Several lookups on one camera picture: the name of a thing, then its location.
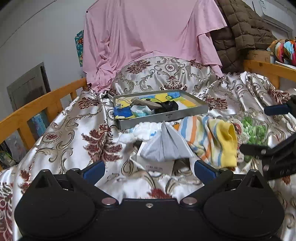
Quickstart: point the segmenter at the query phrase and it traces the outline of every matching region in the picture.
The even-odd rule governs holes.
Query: bed
[[[116,75],[107,95],[94,92],[86,79],[80,79],[13,112],[0,122],[0,142],[18,130],[29,151],[18,166],[0,173],[0,239],[19,239],[13,210],[41,169],[62,174],[103,160],[106,173],[96,186],[119,201],[126,197],[180,200],[203,185],[185,161],[174,167],[173,176],[139,168],[135,161],[137,148],[119,141],[119,136],[127,130],[119,130],[115,124],[112,95],[183,89],[208,103],[209,113],[204,116],[231,120],[238,131],[240,123],[248,118],[254,126],[260,125],[266,130],[264,141],[269,146],[286,139],[296,131],[296,119],[291,114],[267,117],[263,108],[281,104],[296,94],[294,89],[278,90],[279,78],[296,81],[296,71],[252,60],[246,60],[244,68],[244,73],[224,74],[213,79],[210,68],[193,60],[154,57],[125,66]],[[76,90],[81,87],[83,91],[77,96]],[[68,94],[72,102],[63,109],[60,99]],[[27,121],[42,110],[46,111],[51,124],[36,142]],[[253,158],[233,171],[244,173],[251,168],[259,169],[260,162]],[[286,212],[280,234],[283,240],[292,240],[294,236],[296,200],[292,186],[295,184],[293,176],[270,182]]]

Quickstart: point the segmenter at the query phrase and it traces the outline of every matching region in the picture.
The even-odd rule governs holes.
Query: wooden bed frame
[[[245,60],[244,69],[246,71],[268,77],[276,89],[279,88],[280,77],[296,82],[296,70],[280,65],[254,60]],[[29,150],[32,148],[35,143],[35,139],[30,131],[27,121],[42,110],[45,110],[49,122],[52,122],[54,118],[63,110],[60,99],[70,94],[71,99],[74,100],[77,97],[76,90],[81,87],[83,89],[86,88],[85,78],[74,81],[55,91],[51,91],[10,114],[0,122],[0,143],[2,143],[13,132],[18,130],[26,149]]]

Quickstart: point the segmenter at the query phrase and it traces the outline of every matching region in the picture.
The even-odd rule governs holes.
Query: satin bedspread
[[[41,169],[59,174],[103,160],[105,175],[96,186],[119,202],[123,198],[171,197],[179,201],[200,188],[203,184],[192,174],[185,160],[175,163],[172,176],[147,172],[136,162],[137,148],[118,140],[123,131],[115,125],[110,95],[165,89],[182,89],[203,99],[209,104],[207,115],[213,118],[241,120],[245,116],[252,117],[255,124],[267,128],[271,147],[296,129],[296,120],[290,114],[264,115],[265,105],[282,103],[289,94],[296,94],[294,90],[290,93],[276,91],[264,76],[244,72],[217,78],[209,67],[172,57],[154,57],[131,63],[117,74],[109,95],[97,94],[92,89],[83,91],[56,117],[18,166],[1,172],[0,240],[21,237],[13,220],[13,210]],[[236,173],[261,168],[258,160],[251,159],[246,163],[241,155],[239,159]],[[270,184],[286,212],[279,235],[284,241],[293,240],[296,176]]]

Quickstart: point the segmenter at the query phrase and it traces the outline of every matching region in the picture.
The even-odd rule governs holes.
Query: screw
[[[153,207],[153,204],[152,203],[146,203],[146,207],[151,208],[151,207]]]
[[[105,197],[102,199],[102,204],[105,205],[113,205],[116,203],[116,199],[112,197]]]
[[[193,205],[193,204],[197,203],[197,200],[194,197],[185,197],[183,199],[183,203],[185,203],[187,205]]]

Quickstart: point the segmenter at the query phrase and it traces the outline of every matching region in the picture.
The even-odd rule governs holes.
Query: striped cloth
[[[178,132],[196,155],[215,168],[237,166],[237,137],[233,124],[210,117],[185,117]]]

